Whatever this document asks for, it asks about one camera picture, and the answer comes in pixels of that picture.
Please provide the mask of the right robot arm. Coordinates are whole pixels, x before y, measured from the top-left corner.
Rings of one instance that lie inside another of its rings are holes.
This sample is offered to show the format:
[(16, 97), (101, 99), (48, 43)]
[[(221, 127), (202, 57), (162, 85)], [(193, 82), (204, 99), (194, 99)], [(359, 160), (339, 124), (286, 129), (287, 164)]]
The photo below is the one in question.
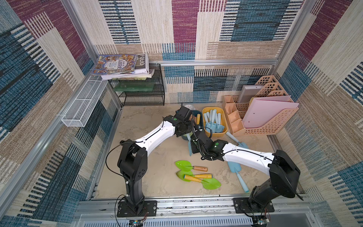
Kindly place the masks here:
[(264, 211), (270, 202), (279, 196), (286, 198), (297, 196), (303, 199), (296, 191), (301, 172), (286, 152), (282, 150), (274, 153), (259, 152), (238, 147), (224, 140), (213, 141), (205, 132), (198, 130), (194, 121), (191, 121), (191, 127), (192, 138), (202, 159), (235, 162), (269, 176), (268, 180), (252, 189), (247, 201), (251, 211)]

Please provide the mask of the dark teal storage box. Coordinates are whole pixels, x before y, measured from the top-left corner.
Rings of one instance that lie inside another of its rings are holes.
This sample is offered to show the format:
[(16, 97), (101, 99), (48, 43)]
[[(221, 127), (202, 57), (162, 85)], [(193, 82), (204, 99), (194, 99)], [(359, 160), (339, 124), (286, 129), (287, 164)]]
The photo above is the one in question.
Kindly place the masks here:
[[(203, 127), (202, 112), (200, 112), (198, 110), (192, 110), (192, 115), (193, 115), (193, 119), (194, 119), (195, 123), (199, 122), (199, 124), (198, 124), (199, 129), (202, 129), (202, 127)], [(190, 132), (189, 134), (182, 135), (181, 137), (183, 140), (188, 141), (188, 136), (191, 138), (192, 135), (193, 135), (192, 132)]]

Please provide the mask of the yellow storage box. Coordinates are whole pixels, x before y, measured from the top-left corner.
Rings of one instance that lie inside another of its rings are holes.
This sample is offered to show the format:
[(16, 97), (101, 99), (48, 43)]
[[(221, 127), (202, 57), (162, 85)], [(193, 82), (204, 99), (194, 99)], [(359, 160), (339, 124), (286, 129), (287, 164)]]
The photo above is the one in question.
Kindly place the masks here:
[(217, 110), (217, 113), (221, 113), (222, 114), (222, 120), (221, 120), (221, 123), (222, 123), (222, 125), (225, 127), (224, 128), (224, 130), (223, 130), (223, 132), (222, 133), (216, 133), (216, 128), (215, 128), (215, 130), (213, 131), (213, 133), (209, 133), (209, 132), (207, 132), (207, 130), (206, 130), (206, 123), (205, 123), (205, 120), (204, 120), (204, 116), (203, 116), (203, 126), (204, 126), (204, 131), (205, 131), (205, 133), (208, 135), (208, 136), (210, 136), (210, 135), (212, 135), (212, 136), (215, 136), (215, 137), (222, 137), (224, 134), (226, 134), (226, 132), (228, 131), (228, 125), (227, 125), (227, 121), (226, 121), (226, 117), (225, 117), (225, 113), (224, 113), (224, 111), (223, 111), (223, 109), (222, 108), (219, 108), (219, 107), (205, 107), (204, 109), (203, 109), (203, 111), (202, 111), (202, 115), (204, 114), (204, 113), (209, 113), (211, 110), (213, 110), (213, 109), (216, 109)]

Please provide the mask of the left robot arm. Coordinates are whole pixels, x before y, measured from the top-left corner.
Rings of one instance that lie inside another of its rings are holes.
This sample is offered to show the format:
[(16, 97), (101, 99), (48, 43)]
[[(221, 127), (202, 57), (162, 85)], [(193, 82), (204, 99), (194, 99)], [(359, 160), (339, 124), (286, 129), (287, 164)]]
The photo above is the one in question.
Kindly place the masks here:
[(122, 143), (117, 166), (126, 183), (125, 202), (133, 214), (141, 215), (144, 209), (142, 178), (147, 171), (148, 156), (166, 139), (192, 132), (191, 116), (192, 110), (181, 106), (175, 115), (164, 117), (160, 125), (145, 136)]

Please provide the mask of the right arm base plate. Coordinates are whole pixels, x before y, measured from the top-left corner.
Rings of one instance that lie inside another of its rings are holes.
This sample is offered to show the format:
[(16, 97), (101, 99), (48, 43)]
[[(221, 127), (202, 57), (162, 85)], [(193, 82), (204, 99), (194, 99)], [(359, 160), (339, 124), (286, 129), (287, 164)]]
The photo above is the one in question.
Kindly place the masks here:
[(265, 212), (274, 212), (275, 209), (273, 207), (272, 202), (270, 201), (267, 205), (259, 205), (254, 202), (249, 202), (248, 198), (244, 197), (236, 197), (232, 199), (233, 206), (236, 213), (265, 213)]

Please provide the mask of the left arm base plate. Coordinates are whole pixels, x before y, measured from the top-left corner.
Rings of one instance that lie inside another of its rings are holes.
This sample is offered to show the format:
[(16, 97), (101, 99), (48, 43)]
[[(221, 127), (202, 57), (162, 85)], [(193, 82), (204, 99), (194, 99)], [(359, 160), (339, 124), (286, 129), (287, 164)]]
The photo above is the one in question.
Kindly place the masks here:
[(157, 214), (157, 201), (144, 201), (136, 205), (131, 206), (128, 201), (120, 201), (116, 205), (116, 216), (118, 218), (126, 217), (155, 217)]

